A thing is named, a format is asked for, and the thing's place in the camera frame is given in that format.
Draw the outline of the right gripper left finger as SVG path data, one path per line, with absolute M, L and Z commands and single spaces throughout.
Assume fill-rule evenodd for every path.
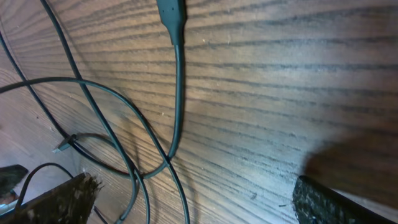
M 86 224 L 101 183 L 87 173 L 1 215 L 1 224 Z

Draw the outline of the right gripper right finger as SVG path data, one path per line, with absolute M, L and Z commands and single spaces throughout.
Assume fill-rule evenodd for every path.
M 297 178 L 292 201 L 300 223 L 394 224 L 305 175 Z

